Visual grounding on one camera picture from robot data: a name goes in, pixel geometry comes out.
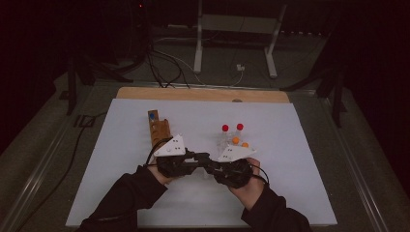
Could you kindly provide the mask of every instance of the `gray floor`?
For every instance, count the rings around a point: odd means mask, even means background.
[[[190,87],[261,88],[276,90],[307,77],[326,40],[319,37],[280,36],[274,59],[279,77],[268,77],[262,52],[263,43],[254,46],[211,46],[204,48],[202,73],[195,77],[188,66],[180,62]],[[161,40],[156,50],[178,57],[192,66],[193,40]],[[154,58],[156,67],[166,79],[172,79],[177,69],[169,62]],[[236,64],[245,70],[235,71]],[[143,64],[126,75],[134,80],[128,86],[155,86],[149,66]],[[184,88],[182,78],[174,86]],[[97,115],[105,112],[116,92],[126,84],[101,77],[94,86],[79,85],[79,103],[73,117],[66,116],[67,102],[58,100],[67,89],[66,76],[55,81],[56,94],[44,105],[30,124],[19,134],[0,157],[0,221],[5,222],[12,210],[17,222],[26,218],[52,190],[67,169],[80,128],[74,128],[77,114]],[[318,82],[289,93],[294,103],[307,142],[314,155],[338,225],[318,227],[314,231],[410,231],[410,202],[388,165],[380,146],[361,110],[348,90],[343,92],[347,112],[341,114],[342,128],[330,119],[329,101],[314,96]],[[21,231],[73,231],[64,226],[82,175],[97,141],[103,117],[81,135],[73,168],[59,189],[28,220]],[[28,207],[21,214],[14,208],[18,195],[43,156],[51,155],[46,175],[39,179],[37,194],[25,198]]]

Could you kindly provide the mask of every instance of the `black sleeve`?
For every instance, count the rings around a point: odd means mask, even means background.
[[[137,210],[150,209],[166,190],[146,167],[138,166],[134,174],[124,174],[115,182],[76,232],[136,231]]]
[[[299,212],[286,208],[286,200],[267,186],[252,209],[244,209],[242,220],[255,232],[311,231],[308,219]]]

